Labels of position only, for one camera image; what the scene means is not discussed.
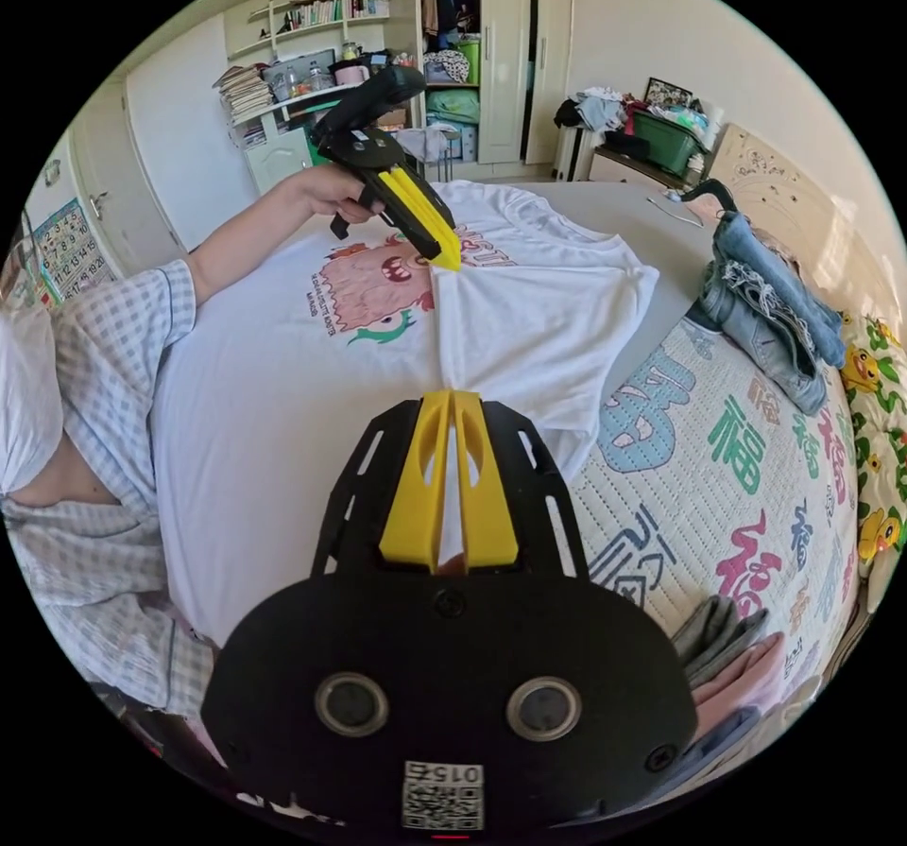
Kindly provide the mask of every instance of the dresser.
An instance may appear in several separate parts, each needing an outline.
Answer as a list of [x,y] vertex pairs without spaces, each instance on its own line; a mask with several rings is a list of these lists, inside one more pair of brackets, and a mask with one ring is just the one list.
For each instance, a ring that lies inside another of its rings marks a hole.
[[592,156],[592,165],[589,171],[590,181],[610,181],[621,184],[644,184],[654,190],[663,191],[671,188],[683,193],[689,190],[689,185],[675,175],[669,175],[656,165],[641,163],[639,160],[630,159],[622,153],[612,149],[596,147]]

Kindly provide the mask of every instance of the plaid shirt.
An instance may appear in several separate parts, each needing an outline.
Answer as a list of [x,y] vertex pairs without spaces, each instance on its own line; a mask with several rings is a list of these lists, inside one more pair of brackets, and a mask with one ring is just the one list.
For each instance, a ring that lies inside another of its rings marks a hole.
[[214,658],[167,598],[148,413],[165,351],[195,318],[181,260],[54,312],[66,432],[122,505],[3,503],[26,583],[79,672],[186,717],[198,714]]

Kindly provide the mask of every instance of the wooden headboard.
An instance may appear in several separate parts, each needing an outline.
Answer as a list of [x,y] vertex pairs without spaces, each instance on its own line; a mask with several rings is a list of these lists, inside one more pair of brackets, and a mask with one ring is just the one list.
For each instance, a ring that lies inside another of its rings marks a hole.
[[826,303],[879,316],[904,338],[898,300],[845,201],[830,198],[780,153],[733,124],[727,125],[709,177],[730,190],[754,226],[796,255]]

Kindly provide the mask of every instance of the blue jeans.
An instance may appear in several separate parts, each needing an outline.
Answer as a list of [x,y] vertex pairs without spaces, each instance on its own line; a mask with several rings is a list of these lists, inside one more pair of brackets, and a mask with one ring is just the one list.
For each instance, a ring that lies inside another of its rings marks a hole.
[[828,399],[825,376],[803,334],[771,307],[764,313],[753,302],[761,291],[750,283],[731,288],[723,278],[722,265],[716,262],[706,270],[698,304],[794,405],[804,414],[815,415]]
[[742,213],[724,213],[712,240],[715,260],[736,261],[771,285],[775,296],[806,327],[814,353],[832,367],[844,366],[841,315],[819,301],[797,276],[753,234]]

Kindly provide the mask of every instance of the person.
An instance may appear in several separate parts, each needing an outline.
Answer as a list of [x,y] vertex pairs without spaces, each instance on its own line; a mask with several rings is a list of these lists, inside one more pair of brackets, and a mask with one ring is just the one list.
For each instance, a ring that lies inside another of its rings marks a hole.
[[362,189],[337,166],[304,169],[183,259],[53,313],[0,312],[0,509],[43,619],[88,682],[197,717],[214,653],[166,592],[148,429],[158,370],[198,307],[313,216],[379,213],[355,202]]

